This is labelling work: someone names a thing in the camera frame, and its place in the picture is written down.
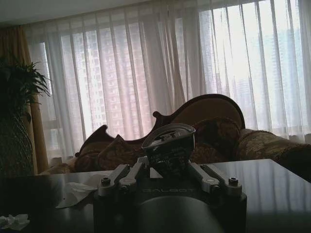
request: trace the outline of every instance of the crumpled tissue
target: crumpled tissue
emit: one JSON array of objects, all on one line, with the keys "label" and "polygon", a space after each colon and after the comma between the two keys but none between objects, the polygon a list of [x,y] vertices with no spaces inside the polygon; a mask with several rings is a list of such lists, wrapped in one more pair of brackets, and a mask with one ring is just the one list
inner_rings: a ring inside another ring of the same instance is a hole
[{"label": "crumpled tissue", "polygon": [[9,215],[8,217],[0,217],[0,229],[12,229],[15,231],[21,231],[24,227],[28,225],[30,220],[28,220],[28,215]]}]

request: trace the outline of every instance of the screw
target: screw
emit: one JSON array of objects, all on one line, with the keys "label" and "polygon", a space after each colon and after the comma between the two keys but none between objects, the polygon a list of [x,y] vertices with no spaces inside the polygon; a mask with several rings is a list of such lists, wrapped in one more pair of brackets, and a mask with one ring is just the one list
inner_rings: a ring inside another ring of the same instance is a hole
[{"label": "screw", "polygon": [[220,187],[218,185],[214,185],[211,187],[211,193],[214,195],[220,194]]},{"label": "screw", "polygon": [[206,179],[205,181],[206,182],[214,182],[215,180],[214,179]]},{"label": "screw", "polygon": [[122,194],[127,194],[129,192],[129,189],[127,186],[121,186],[119,190]]},{"label": "screw", "polygon": [[110,179],[108,177],[102,178],[101,182],[102,182],[102,186],[110,185]]},{"label": "screw", "polygon": [[239,182],[239,180],[238,180],[238,178],[236,178],[236,177],[234,177],[234,176],[232,176],[232,177],[229,177],[229,184],[230,185],[238,185],[238,182]]}]

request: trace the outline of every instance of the sofa backrest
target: sofa backrest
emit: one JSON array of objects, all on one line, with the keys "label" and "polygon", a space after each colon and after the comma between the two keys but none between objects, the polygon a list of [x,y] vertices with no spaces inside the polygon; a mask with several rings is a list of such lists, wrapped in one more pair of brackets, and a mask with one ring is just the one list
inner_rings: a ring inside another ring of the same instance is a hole
[{"label": "sofa backrest", "polygon": [[[206,94],[195,97],[186,103],[184,103],[179,109],[169,116],[164,116],[159,112],[154,112],[153,116],[156,118],[155,125],[152,130],[170,123],[184,123],[193,125],[201,120],[214,118],[214,117],[226,117],[237,123],[240,129],[245,129],[244,117],[239,106],[229,97],[220,94]],[[102,125],[98,128],[81,146],[81,149],[76,156],[79,156],[84,147],[87,147],[90,143],[103,142],[110,143],[114,140],[106,132],[107,125]],[[129,144],[139,147],[145,138],[126,141]]]}]

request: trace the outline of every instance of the table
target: table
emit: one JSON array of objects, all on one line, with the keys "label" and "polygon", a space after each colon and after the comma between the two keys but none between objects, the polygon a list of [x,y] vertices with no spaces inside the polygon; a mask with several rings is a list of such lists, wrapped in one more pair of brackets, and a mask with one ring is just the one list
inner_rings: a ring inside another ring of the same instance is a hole
[{"label": "table", "polygon": [[[247,194],[247,232],[311,232],[311,183],[272,160],[214,164],[237,176]],[[83,183],[94,174],[81,172],[0,180],[0,215],[29,214],[22,232],[92,233],[89,196],[74,207],[55,209],[67,182]]]}]

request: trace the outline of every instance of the metal bracket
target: metal bracket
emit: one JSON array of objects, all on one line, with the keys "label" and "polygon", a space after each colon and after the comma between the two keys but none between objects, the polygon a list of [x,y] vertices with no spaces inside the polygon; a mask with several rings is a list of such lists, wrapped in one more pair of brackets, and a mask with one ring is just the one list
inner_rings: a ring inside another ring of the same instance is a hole
[{"label": "metal bracket", "polygon": [[200,182],[201,188],[204,192],[211,194],[216,190],[219,190],[219,180],[209,176],[196,163],[189,162],[188,172],[190,175],[194,176],[198,182]]},{"label": "metal bracket", "polygon": [[120,191],[123,193],[131,193],[136,190],[136,179],[144,169],[144,163],[136,162],[130,172],[122,179],[119,180]]},{"label": "metal bracket", "polygon": [[209,175],[220,181],[220,186],[228,196],[239,197],[242,194],[242,185],[236,177],[228,177],[212,164],[203,164],[201,168]]},{"label": "metal bracket", "polygon": [[111,194],[118,181],[126,176],[129,171],[130,166],[128,164],[120,164],[108,177],[102,178],[98,184],[98,196],[106,197]]},{"label": "metal bracket", "polygon": [[147,156],[142,156],[137,159],[137,162],[144,163],[145,168],[149,166],[149,160]]}]

